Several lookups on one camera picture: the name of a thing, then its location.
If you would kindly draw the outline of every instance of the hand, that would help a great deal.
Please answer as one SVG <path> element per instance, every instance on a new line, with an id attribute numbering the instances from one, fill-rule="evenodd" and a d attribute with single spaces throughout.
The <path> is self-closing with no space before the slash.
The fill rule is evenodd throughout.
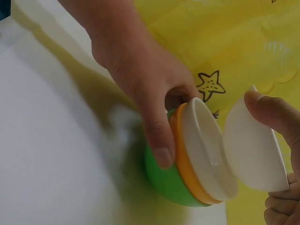
<path id="1" fill-rule="evenodd" d="M 175 108 L 200 94 L 189 70 L 152 38 L 145 39 L 132 43 L 130 49 L 121 52 L 118 61 L 106 65 L 115 82 L 141 111 L 158 164 L 168 168 L 175 159 L 175 143 L 165 109 Z M 96 42 L 92 50 L 103 65 Z"/>
<path id="2" fill-rule="evenodd" d="M 267 225 L 300 224 L 300 112 L 280 98 L 264 97 L 255 91 L 245 94 L 245 103 L 252 116 L 283 135 L 291 148 L 295 173 L 288 175 L 290 189 L 269 193 L 264 218 Z"/>

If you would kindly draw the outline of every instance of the green bowl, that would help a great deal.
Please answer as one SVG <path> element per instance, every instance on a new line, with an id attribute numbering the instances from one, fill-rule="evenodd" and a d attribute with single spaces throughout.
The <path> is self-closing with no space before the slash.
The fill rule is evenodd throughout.
<path id="1" fill-rule="evenodd" d="M 184 184 L 176 165 L 170 169 L 161 169 L 152 154 L 150 147 L 147 145 L 145 152 L 145 167 L 148 180 L 151 185 L 165 198 L 173 203 L 189 206 L 189 207 L 208 207 L 210 205 L 203 204 L 190 193 Z"/>

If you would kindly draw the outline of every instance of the yellow apron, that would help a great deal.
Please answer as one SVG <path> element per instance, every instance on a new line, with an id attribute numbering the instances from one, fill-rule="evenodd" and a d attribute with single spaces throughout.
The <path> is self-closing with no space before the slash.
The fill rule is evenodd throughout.
<path id="1" fill-rule="evenodd" d="M 223 126 L 254 84 L 300 109 L 300 0 L 135 0 L 155 39 L 192 72 Z M 290 151 L 278 136 L 286 168 Z M 265 193 L 240 185 L 227 202 L 229 225 L 263 225 Z"/>

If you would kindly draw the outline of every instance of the white bowl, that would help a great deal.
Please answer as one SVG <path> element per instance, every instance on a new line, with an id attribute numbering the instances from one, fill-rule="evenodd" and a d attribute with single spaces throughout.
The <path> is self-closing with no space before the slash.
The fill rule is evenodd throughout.
<path id="1" fill-rule="evenodd" d="M 237 180 L 222 155 L 222 133 L 202 100 L 194 98 L 187 103 L 181 125 L 187 154 L 203 188 L 219 201 L 234 198 Z"/>
<path id="2" fill-rule="evenodd" d="M 231 171 L 247 186 L 266 192 L 289 189 L 275 133 L 252 117 L 244 98 L 226 119 L 223 145 Z"/>

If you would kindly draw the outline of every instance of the white table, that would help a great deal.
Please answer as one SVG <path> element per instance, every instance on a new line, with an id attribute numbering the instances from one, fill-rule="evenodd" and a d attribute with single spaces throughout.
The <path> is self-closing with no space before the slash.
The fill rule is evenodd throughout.
<path id="1" fill-rule="evenodd" d="M 140 116 L 56 1 L 12 13 L 0 22 L 1 225 L 226 225 L 223 204 L 180 207 L 148 185 Z"/>

